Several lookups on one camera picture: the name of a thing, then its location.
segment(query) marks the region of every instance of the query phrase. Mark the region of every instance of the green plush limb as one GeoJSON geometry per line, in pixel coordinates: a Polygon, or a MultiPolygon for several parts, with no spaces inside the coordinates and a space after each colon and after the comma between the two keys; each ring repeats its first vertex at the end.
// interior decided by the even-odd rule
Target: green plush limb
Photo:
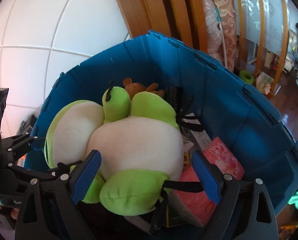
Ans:
{"type": "MultiPolygon", "coordinates": [[[[73,169],[76,167],[76,165],[73,165],[70,167],[70,172],[73,171],[73,169]]],[[[96,174],[95,178],[93,179],[85,198],[82,200],[86,204],[95,204],[100,201],[99,195],[100,191],[105,184],[105,180],[98,174],[96,174]]]]}
{"type": "Polygon", "coordinates": [[[153,93],[141,92],[136,94],[131,102],[130,116],[160,120],[179,129],[175,119],[175,110],[160,96],[153,93]]]}
{"type": "Polygon", "coordinates": [[[123,170],[102,187],[100,202],[109,211],[122,216],[137,216],[152,211],[168,175],[151,170],[123,170]]]}
{"type": "Polygon", "coordinates": [[[53,162],[53,157],[52,157],[52,140],[53,140],[53,135],[55,133],[55,130],[57,128],[58,123],[62,119],[62,117],[65,115],[65,113],[73,106],[84,103],[84,102],[91,102],[89,100],[78,100],[75,102],[72,102],[68,105],[66,105],[64,108],[62,108],[55,116],[53,121],[51,122],[47,135],[46,135],[46,141],[45,141],[45,148],[44,148],[44,154],[45,154],[45,159],[48,164],[48,166],[52,169],[55,168],[56,165],[53,162]]]}
{"type": "Polygon", "coordinates": [[[102,105],[104,107],[105,120],[107,122],[115,122],[123,118],[127,118],[130,113],[130,96],[126,90],[121,87],[113,87],[110,91],[111,98],[107,102],[108,90],[102,97],[102,105]]]}

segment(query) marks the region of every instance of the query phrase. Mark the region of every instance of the pink tissue package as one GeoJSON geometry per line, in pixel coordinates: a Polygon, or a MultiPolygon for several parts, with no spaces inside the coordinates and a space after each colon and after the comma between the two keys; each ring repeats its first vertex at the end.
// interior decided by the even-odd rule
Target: pink tissue package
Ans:
{"type": "MultiPolygon", "coordinates": [[[[229,173],[238,180],[242,179],[244,175],[243,167],[218,137],[211,142],[203,154],[223,174],[229,173]]],[[[180,181],[199,181],[192,166],[182,172],[180,181]]],[[[202,226],[205,226],[216,208],[215,203],[208,199],[206,193],[204,191],[200,193],[188,193],[175,190],[175,194],[191,211],[192,215],[199,220],[202,226]]]]}

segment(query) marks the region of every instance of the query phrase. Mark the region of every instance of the pink plastic package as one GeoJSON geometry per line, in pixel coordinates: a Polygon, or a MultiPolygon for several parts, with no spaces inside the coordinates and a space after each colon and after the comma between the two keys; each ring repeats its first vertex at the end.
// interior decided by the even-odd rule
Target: pink plastic package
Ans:
{"type": "MultiPolygon", "coordinates": [[[[243,167],[218,137],[211,142],[203,154],[210,163],[217,165],[223,174],[229,173],[238,180],[242,179],[243,167]]],[[[199,181],[199,179],[190,166],[182,172],[179,181],[199,181]]],[[[174,190],[169,200],[182,219],[200,227],[207,224],[216,208],[215,203],[208,199],[204,191],[189,193],[174,190]]]]}

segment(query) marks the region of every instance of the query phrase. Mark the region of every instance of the teddy bear ear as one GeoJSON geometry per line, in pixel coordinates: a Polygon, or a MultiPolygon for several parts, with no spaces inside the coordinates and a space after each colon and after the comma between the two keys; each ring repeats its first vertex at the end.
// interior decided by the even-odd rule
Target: teddy bear ear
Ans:
{"type": "Polygon", "coordinates": [[[132,83],[131,78],[125,78],[122,82],[123,86],[126,87],[127,85],[130,85],[132,83]]]}
{"type": "Polygon", "coordinates": [[[154,90],[156,90],[158,88],[158,84],[157,83],[153,83],[150,86],[148,86],[148,88],[146,89],[147,92],[152,92],[154,90]]]}

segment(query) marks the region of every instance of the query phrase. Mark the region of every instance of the wooden slat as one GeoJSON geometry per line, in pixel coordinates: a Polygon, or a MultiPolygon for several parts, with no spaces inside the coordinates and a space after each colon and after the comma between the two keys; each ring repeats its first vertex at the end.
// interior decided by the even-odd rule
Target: wooden slat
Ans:
{"type": "Polygon", "coordinates": [[[242,0],[237,0],[238,10],[239,10],[239,53],[236,66],[239,70],[243,70],[246,67],[248,60],[248,40],[246,39],[246,14],[245,10],[242,8],[242,0]]]}
{"type": "Polygon", "coordinates": [[[259,0],[260,5],[260,41],[259,41],[259,48],[257,50],[257,61],[254,71],[254,77],[256,78],[258,74],[261,71],[261,68],[263,66],[263,49],[264,49],[264,42],[265,42],[265,30],[266,30],[266,24],[265,24],[265,15],[264,15],[264,5],[263,0],[259,0]]]}
{"type": "Polygon", "coordinates": [[[190,21],[185,0],[163,0],[171,35],[192,47],[190,21]]]}
{"type": "Polygon", "coordinates": [[[280,80],[281,73],[284,68],[285,58],[287,55],[287,46],[288,46],[288,14],[287,14],[287,3],[286,0],[282,1],[282,8],[283,8],[283,40],[282,40],[282,48],[281,48],[281,54],[280,59],[278,63],[278,68],[275,73],[274,81],[271,87],[270,95],[274,96],[274,89],[277,85],[277,83],[280,80]]]}
{"type": "Polygon", "coordinates": [[[185,0],[185,2],[190,20],[193,48],[207,53],[207,31],[202,0],[185,0]]]}
{"type": "Polygon", "coordinates": [[[117,0],[130,37],[146,34],[152,29],[143,0],[117,0]]]}
{"type": "Polygon", "coordinates": [[[154,31],[171,36],[168,18],[162,0],[143,0],[154,31]]]}

